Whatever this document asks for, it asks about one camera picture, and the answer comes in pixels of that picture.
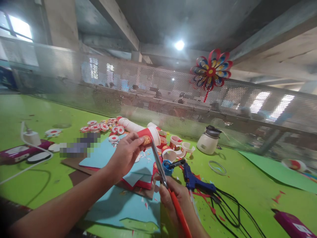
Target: pink device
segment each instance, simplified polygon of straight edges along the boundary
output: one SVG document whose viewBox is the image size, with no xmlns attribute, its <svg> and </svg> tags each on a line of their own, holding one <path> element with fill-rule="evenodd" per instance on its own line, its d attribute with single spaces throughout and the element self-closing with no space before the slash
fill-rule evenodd
<svg viewBox="0 0 317 238">
<path fill-rule="evenodd" d="M 39 147 L 47 150 L 52 144 L 54 144 L 54 142 L 41 139 L 41 144 L 39 145 Z M 42 150 L 27 145 L 21 145 L 18 147 L 7 149 L 0 152 L 0 164 L 16 164 L 38 152 L 42 152 Z"/>
<path fill-rule="evenodd" d="M 272 211 L 275 212 L 275 220 L 291 238 L 317 238 L 296 216 L 276 209 L 272 209 Z"/>
</svg>

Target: ceiling light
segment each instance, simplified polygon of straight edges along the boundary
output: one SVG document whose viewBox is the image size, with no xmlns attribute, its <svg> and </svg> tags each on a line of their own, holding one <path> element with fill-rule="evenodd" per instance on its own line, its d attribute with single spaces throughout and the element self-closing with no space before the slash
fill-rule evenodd
<svg viewBox="0 0 317 238">
<path fill-rule="evenodd" d="M 175 48 L 178 50 L 182 50 L 184 48 L 184 41 L 180 40 L 178 42 L 175 43 Z"/>
</svg>

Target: table surface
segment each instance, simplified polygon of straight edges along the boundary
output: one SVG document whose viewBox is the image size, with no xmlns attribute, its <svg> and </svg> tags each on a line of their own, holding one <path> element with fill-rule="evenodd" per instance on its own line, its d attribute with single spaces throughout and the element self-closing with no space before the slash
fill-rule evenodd
<svg viewBox="0 0 317 238">
<path fill-rule="evenodd" d="M 0 132 L 2 136 L 0 151 L 22 144 L 20 123 L 23 120 L 44 139 L 45 131 L 51 129 L 54 124 L 71 118 L 72 126 L 63 129 L 59 137 L 51 139 L 55 143 L 61 143 L 74 142 L 74 139 L 80 136 L 79 129 L 85 126 L 87 121 L 107 119 L 104 116 L 26 95 L 0 95 L 0 112 Z M 101 140 L 104 140 L 107 136 L 102 135 Z M 185 141 L 196 146 L 196 141 L 187 139 Z M 62 159 L 56 153 L 48 162 L 39 164 L 1 185 L 1 196 L 35 209 L 69 190 L 72 188 L 72 182 L 68 174 L 75 170 L 61 164 Z M 209 160 L 216 161 L 224 166 L 227 175 L 221 176 L 213 172 L 208 166 Z M 189 165 L 193 173 L 201 176 L 202 181 L 212 181 L 218 188 L 235 196 L 256 219 L 266 237 L 288 237 L 284 229 L 275 221 L 274 213 L 271 211 L 272 208 L 297 216 L 312 232 L 317 234 L 315 218 L 317 214 L 317 196 L 275 181 L 274 178 L 266 175 L 237 151 L 223 147 L 222 150 L 217 149 L 214 155 L 208 156 L 196 149 L 193 153 L 193 159 L 189 160 Z M 0 181 L 28 166 L 25 161 L 15 165 L 1 165 Z M 175 168 L 173 177 L 178 178 L 181 184 L 185 184 L 180 168 Z M 280 191 L 285 194 L 281 196 L 279 203 L 276 203 L 272 198 L 275 198 Z M 219 238 L 233 237 L 214 218 L 204 199 L 195 195 L 194 197 L 201 222 L 209 235 Z M 237 206 L 230 201 L 228 201 L 228 204 L 237 213 Z M 217 205 L 215 208 L 217 215 L 224 217 Z M 241 222 L 252 237 L 261 237 L 244 211 L 241 211 Z M 245 237 L 242 234 L 242 232 L 245 234 L 243 230 L 232 227 L 228 221 L 224 223 L 238 237 Z M 101 237 L 132 237 L 131 230 L 95 224 L 83 219 L 78 222 L 78 226 Z M 161 206 L 161 228 L 162 237 L 173 236 L 171 224 L 163 206 Z M 133 237 L 151 237 L 151 235 L 135 231 Z"/>
</svg>

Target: metal mesh fence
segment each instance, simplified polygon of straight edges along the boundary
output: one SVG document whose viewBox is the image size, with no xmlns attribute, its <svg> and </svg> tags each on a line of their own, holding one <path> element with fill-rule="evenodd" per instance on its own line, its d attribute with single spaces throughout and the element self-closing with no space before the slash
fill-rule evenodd
<svg viewBox="0 0 317 238">
<path fill-rule="evenodd" d="M 219 143 L 317 168 L 317 97 L 227 80 L 203 103 L 192 75 L 145 64 L 0 37 L 24 94 L 198 139 L 207 125 Z"/>
</svg>

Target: orange scissors handle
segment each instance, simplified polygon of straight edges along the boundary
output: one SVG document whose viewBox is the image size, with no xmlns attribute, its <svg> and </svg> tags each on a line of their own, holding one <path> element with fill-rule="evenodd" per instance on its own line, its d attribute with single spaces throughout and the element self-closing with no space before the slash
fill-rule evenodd
<svg viewBox="0 0 317 238">
<path fill-rule="evenodd" d="M 175 210 L 176 210 L 176 214 L 182 224 L 182 227 L 183 227 L 183 230 L 184 230 L 184 233 L 185 233 L 185 237 L 186 238 L 192 238 L 192 235 L 191 235 L 191 232 L 189 231 L 189 227 L 188 227 L 188 224 L 185 220 L 185 217 L 184 217 L 184 214 L 183 214 L 183 211 L 182 211 L 182 208 L 181 206 L 179 205 L 179 202 L 176 198 L 176 195 L 174 192 L 171 192 L 170 189 L 168 189 L 169 191 L 169 194 L 171 195 L 171 198 L 172 198 L 172 201 L 173 201 L 173 204 L 174 204 L 174 207 L 175 207 Z"/>
</svg>

